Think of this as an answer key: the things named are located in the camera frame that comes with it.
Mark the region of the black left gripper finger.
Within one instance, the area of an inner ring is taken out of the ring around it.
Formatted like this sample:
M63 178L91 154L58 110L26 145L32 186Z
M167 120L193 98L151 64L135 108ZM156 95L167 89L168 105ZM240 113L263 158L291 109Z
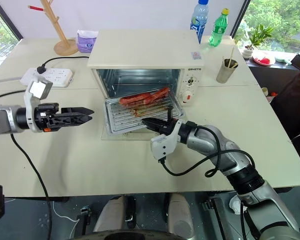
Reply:
M79 126L88 121L92 120L93 118L88 115L76 115L76 116L68 116L62 120L63 126Z
M90 116L93 113L94 113L93 110L85 107L64 107L61 109L61 114L65 116L70 116L70 115Z

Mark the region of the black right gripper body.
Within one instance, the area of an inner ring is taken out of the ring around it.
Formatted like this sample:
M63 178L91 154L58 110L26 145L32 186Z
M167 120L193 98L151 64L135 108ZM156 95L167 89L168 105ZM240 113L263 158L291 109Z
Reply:
M176 118L173 118L170 121L163 120L159 127L159 133L164 134L166 136L170 135L173 132L177 121L178 121L178 119L176 119Z

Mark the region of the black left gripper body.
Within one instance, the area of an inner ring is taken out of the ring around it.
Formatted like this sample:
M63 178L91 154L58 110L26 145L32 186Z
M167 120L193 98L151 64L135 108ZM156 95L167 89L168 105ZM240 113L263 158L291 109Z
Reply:
M42 132L56 132L62 125L57 121L55 114L59 111L59 104L42 103L34 109L34 121Z

